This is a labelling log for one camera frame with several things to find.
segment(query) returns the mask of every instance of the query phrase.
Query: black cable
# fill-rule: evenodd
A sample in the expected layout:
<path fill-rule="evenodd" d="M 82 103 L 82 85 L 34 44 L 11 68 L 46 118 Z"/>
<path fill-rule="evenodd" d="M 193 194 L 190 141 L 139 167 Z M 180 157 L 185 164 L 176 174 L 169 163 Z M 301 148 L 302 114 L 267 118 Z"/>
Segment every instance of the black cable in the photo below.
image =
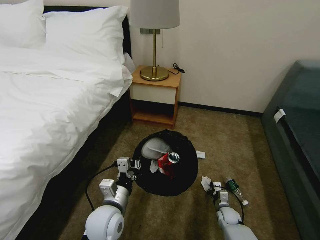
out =
<path fill-rule="evenodd" d="M 225 187 L 215 186 L 215 185 L 210 185 L 210 187 L 220 187 L 220 188 L 222 188 L 222 189 L 227 190 L 228 192 L 231 192 L 231 193 L 236 197 L 236 199 L 237 199 L 238 202 L 240 203 L 240 207 L 241 207 L 241 221 L 242 221 L 242 224 L 244 224 L 244 223 L 243 223 L 243 220 L 244 220 L 243 206 L 242 206 L 242 203 L 241 203 L 240 199 L 238 198 L 238 196 L 237 196 L 234 192 L 230 191 L 229 189 L 227 189 L 227 188 L 225 188 Z"/>
<path fill-rule="evenodd" d="M 177 73 L 174 73 L 174 72 L 171 72 L 170 70 L 168 70 L 168 71 L 171 72 L 171 73 L 173 73 L 174 75 L 177 75 L 179 72 L 181 72 L 181 73 L 185 73 L 185 72 L 186 72 L 186 71 L 183 70 L 182 68 L 179 68 L 178 64 L 176 64 L 176 63 L 173 64 L 173 68 L 176 69 L 176 70 L 178 70 L 178 72 L 177 72 Z"/>
<path fill-rule="evenodd" d="M 94 178 L 95 178 L 97 175 L 99 175 L 100 173 L 102 173 L 102 172 L 104 172 L 104 171 L 106 171 L 106 170 L 108 170 L 108 169 L 110 169 L 110 168 L 112 168 L 112 167 L 116 167 L 116 166 L 117 166 L 117 162 L 113 162 L 112 165 L 110 165 L 109 167 L 106 167 L 106 168 L 102 169 L 101 171 L 97 172 L 95 175 L 93 175 L 92 177 L 90 177 L 89 180 L 87 181 L 87 185 L 86 185 L 86 197 L 87 197 L 87 200 L 88 200 L 88 202 L 89 202 L 89 204 L 90 204 L 90 207 L 91 207 L 92 211 L 94 211 L 94 206 L 93 206 L 93 204 L 92 204 L 92 202 L 91 202 L 91 200 L 90 200 L 90 197 L 89 197 L 89 195 L 88 195 L 88 187 L 89 187 L 90 182 L 92 181 L 92 179 L 94 179 Z"/>

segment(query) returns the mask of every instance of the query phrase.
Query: baseboard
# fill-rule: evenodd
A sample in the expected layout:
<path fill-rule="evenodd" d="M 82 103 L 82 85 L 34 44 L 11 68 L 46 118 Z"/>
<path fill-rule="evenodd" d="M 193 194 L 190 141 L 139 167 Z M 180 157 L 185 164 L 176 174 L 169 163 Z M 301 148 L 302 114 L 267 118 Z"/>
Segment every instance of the baseboard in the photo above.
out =
<path fill-rule="evenodd" d="M 195 104 L 195 103 L 179 102 L 179 105 L 185 106 L 185 107 L 201 108 L 201 109 L 206 109 L 206 110 L 211 110 L 211 111 L 235 113 L 235 114 L 254 116 L 254 117 L 261 117 L 262 116 L 262 113 L 259 113 L 259 112 L 238 110 L 238 109 L 232 109 L 232 108 L 214 107 L 214 106 L 207 106 L 207 105 Z"/>

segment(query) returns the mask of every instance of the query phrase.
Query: black bed frame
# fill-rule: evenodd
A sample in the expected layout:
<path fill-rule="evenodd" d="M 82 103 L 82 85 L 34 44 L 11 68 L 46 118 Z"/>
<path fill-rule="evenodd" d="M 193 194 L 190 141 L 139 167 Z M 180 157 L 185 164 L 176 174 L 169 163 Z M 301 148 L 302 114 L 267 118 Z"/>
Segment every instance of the black bed frame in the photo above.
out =
<path fill-rule="evenodd" d="M 95 8 L 99 7 L 44 6 L 44 13 L 50 11 L 83 12 Z M 127 17 L 123 20 L 122 27 L 124 34 L 123 51 L 131 56 Z M 130 119 L 129 94 L 127 91 L 99 122 L 97 129 L 90 134 L 71 163 L 49 181 L 40 206 L 22 228 L 16 240 L 53 240 L 59 237 L 68 222 L 73 206 L 84 192 L 86 180 L 99 170 L 105 156 Z M 92 149 L 99 151 L 99 154 L 96 154 L 95 161 L 85 161 Z"/>

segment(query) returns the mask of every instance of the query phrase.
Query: white bed sheet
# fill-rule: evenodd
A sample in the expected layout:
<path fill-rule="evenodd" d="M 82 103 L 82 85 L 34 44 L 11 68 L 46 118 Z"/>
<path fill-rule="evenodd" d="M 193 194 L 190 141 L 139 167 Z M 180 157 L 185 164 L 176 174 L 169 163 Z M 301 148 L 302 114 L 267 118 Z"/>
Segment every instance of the white bed sheet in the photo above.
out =
<path fill-rule="evenodd" d="M 91 72 L 78 73 L 79 66 L 72 66 L 76 56 L 46 72 L 45 63 L 43 69 L 35 66 L 50 56 L 41 59 L 37 52 L 36 60 L 34 53 L 24 51 L 27 57 L 14 59 L 15 51 L 0 49 L 0 239 L 4 240 L 15 239 L 39 206 L 49 180 L 68 165 L 132 81 L 122 65 L 110 63 L 110 69 L 101 69 L 101 59 L 89 67 Z M 18 69 L 6 70 L 15 61 L 21 74 Z"/>

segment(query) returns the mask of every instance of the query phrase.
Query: wall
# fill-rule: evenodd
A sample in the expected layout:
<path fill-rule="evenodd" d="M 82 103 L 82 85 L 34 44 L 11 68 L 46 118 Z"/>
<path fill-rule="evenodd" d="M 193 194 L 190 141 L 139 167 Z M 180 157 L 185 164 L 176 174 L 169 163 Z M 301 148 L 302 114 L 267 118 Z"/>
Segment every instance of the wall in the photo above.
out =
<path fill-rule="evenodd" d="M 0 2 L 21 0 L 0 0 Z M 130 6 L 130 0 L 45 0 Z M 157 63 L 186 70 L 180 101 L 263 112 L 297 59 L 320 58 L 319 0 L 181 0 L 181 25 L 158 35 Z M 152 64 L 152 36 L 131 28 L 133 60 Z"/>

